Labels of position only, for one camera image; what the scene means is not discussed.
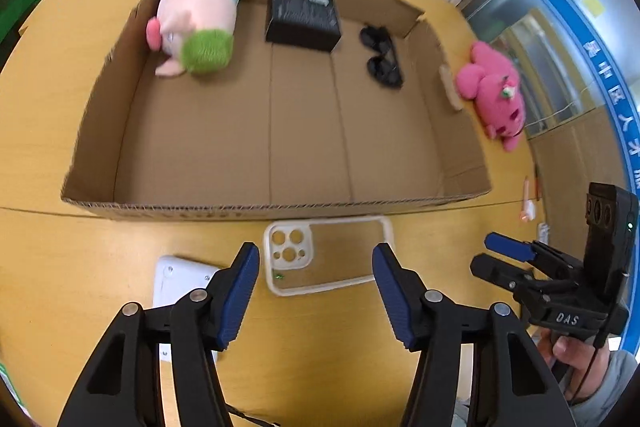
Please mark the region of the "person right hand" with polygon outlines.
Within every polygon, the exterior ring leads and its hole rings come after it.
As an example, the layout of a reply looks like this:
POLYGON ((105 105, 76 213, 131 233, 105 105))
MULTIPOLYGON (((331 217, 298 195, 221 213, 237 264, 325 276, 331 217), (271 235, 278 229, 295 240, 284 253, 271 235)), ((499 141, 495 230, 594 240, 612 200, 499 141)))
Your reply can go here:
POLYGON ((561 362, 573 371, 564 391, 568 401, 584 401, 598 391, 608 371, 608 347, 596 350, 589 343, 566 336, 552 340, 550 329, 538 329, 537 335, 537 349, 547 365, 561 362))

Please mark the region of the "grey sleeved forearm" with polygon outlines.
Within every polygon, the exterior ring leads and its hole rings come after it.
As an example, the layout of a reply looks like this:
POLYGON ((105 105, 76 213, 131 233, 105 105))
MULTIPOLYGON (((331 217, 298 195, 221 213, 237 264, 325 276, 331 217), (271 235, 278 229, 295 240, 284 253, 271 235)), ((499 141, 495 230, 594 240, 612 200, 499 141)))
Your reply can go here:
POLYGON ((572 407, 577 427, 597 427, 612 411, 623 394, 638 363, 627 351, 615 351, 610 355, 606 371, 599 389, 586 401, 572 407))

